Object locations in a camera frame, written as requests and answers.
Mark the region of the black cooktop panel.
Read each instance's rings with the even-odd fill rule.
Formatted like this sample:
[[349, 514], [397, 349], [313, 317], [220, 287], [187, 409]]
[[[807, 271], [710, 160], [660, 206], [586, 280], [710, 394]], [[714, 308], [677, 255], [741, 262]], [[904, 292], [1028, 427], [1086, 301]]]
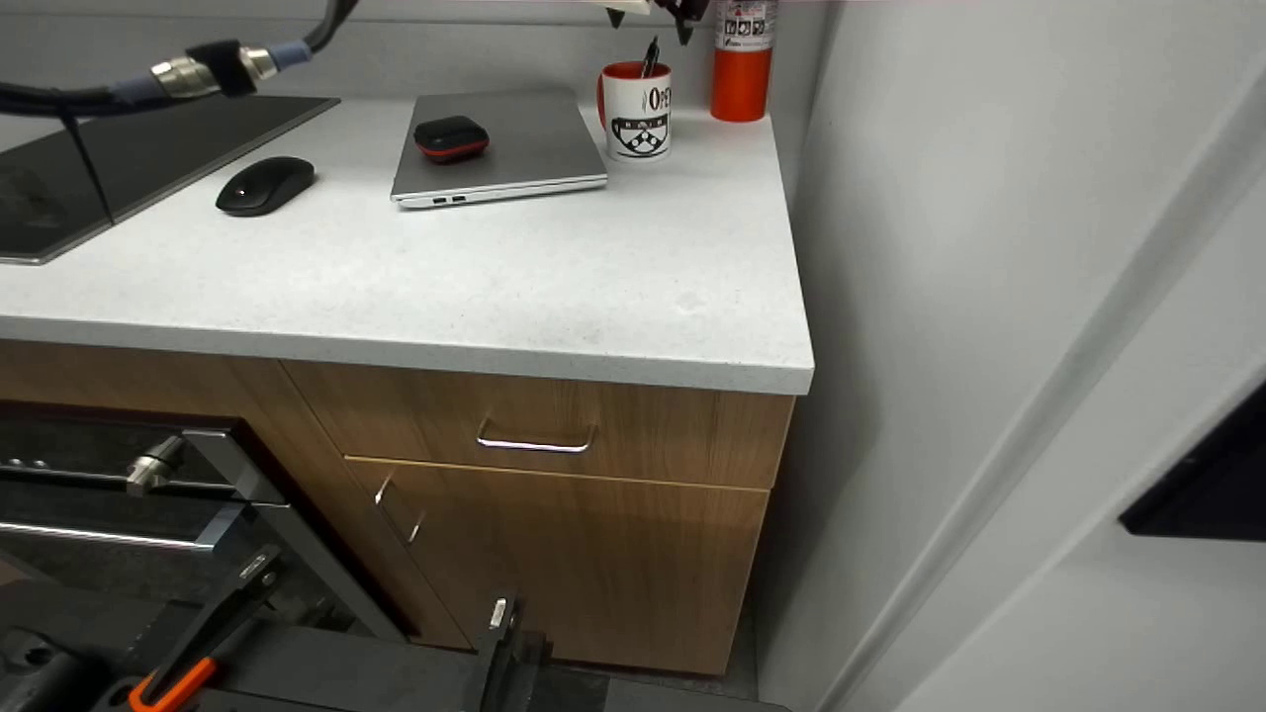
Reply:
[[0, 156], [0, 262], [42, 264], [296, 130], [327, 100], [254, 96], [91, 119]]

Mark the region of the silver closed laptop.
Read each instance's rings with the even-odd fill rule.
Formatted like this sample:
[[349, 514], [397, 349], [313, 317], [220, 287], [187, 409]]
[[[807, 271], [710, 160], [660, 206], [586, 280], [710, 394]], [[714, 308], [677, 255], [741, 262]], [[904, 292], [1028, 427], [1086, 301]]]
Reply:
[[[420, 147], [420, 129], [441, 119], [477, 125], [488, 152], [461, 162], [432, 162]], [[391, 179], [391, 201], [398, 210], [451, 210], [602, 185], [605, 160], [571, 93], [420, 96]]]

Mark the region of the white mug with orange interior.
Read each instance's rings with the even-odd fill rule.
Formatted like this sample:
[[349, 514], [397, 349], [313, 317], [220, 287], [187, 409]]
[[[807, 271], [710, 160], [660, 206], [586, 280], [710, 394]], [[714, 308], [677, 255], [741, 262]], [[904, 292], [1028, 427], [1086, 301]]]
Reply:
[[670, 152], [673, 72], [666, 65], [605, 65], [597, 72], [597, 119], [605, 152], [618, 160], [658, 160]]

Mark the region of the wooden cabinet door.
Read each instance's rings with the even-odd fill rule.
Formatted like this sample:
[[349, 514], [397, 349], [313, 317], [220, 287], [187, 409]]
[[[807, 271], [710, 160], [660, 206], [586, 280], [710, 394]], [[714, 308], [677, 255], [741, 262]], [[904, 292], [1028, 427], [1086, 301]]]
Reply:
[[349, 456], [397, 562], [474, 647], [495, 597], [560, 663], [720, 678], [733, 663], [763, 494], [597, 475], [424, 466]]

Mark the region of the orange and white bottle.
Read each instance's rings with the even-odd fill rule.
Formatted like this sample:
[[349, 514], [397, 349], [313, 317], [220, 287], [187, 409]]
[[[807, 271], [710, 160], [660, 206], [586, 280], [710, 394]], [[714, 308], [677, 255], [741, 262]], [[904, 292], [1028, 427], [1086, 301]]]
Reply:
[[755, 125], [766, 111], [774, 0], [720, 0], [710, 52], [710, 114]]

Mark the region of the wooden drawer front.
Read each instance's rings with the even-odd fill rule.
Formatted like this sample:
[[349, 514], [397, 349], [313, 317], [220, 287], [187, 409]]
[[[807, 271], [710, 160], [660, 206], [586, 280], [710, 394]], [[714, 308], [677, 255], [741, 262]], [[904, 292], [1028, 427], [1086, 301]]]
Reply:
[[[766, 490], [790, 412], [788, 395], [630, 388], [577, 379], [455, 375], [408, 367], [291, 363], [296, 394], [342, 458], [503, 466], [593, 481]], [[474, 448], [498, 433], [573, 440], [589, 456]]]

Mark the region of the black computer mouse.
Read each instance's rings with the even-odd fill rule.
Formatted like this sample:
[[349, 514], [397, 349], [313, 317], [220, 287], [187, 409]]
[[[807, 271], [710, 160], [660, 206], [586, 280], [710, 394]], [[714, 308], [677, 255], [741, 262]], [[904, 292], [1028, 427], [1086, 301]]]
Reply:
[[316, 181], [316, 168], [303, 160], [262, 160], [238, 171], [215, 206], [229, 218], [263, 218], [303, 194]]

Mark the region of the black pen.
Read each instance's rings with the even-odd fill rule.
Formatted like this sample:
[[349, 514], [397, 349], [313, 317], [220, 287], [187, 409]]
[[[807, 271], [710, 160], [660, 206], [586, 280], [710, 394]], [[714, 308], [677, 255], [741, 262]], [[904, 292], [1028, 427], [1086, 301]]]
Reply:
[[640, 52], [640, 76], [650, 76], [658, 67], [658, 61], [660, 61], [660, 45], [650, 39], [644, 52]]

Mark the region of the black and red small case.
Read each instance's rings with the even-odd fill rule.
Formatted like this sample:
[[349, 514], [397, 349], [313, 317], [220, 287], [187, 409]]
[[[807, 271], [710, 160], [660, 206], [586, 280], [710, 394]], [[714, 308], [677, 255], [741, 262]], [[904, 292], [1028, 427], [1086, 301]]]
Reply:
[[411, 144], [426, 162], [468, 162], [491, 147], [491, 135], [468, 114], [445, 114], [420, 125]]

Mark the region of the orange handled clamp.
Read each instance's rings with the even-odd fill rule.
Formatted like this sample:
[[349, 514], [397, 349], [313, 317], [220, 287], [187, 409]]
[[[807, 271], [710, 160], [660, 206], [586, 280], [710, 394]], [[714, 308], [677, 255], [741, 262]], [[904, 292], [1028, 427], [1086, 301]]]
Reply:
[[131, 684], [126, 712], [187, 712], [225, 657], [262, 620], [263, 585], [244, 583], [209, 602], [153, 674]]

